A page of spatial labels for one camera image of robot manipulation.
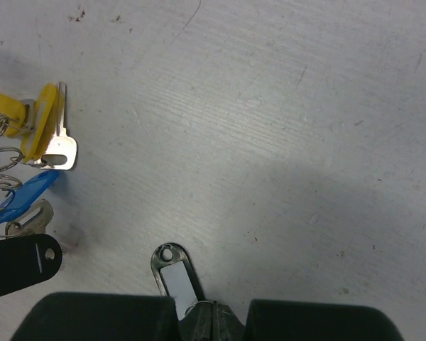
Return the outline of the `black key tag with key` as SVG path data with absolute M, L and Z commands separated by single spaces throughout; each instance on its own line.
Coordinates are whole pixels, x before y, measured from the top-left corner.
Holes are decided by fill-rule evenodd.
M 207 300 L 190 255 L 180 244 L 161 244 L 151 256 L 151 271 L 162 296 L 172 298 L 178 320 L 212 319 L 212 303 Z

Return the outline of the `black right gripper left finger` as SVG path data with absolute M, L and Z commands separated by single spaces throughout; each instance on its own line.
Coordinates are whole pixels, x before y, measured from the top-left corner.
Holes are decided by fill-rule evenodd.
M 12 340 L 179 340 L 172 298 L 53 293 L 36 303 Z

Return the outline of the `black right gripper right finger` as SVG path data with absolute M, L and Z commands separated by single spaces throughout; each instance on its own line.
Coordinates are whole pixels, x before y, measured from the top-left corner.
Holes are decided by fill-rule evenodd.
M 402 340 L 381 311 L 360 305 L 254 300 L 244 340 Z

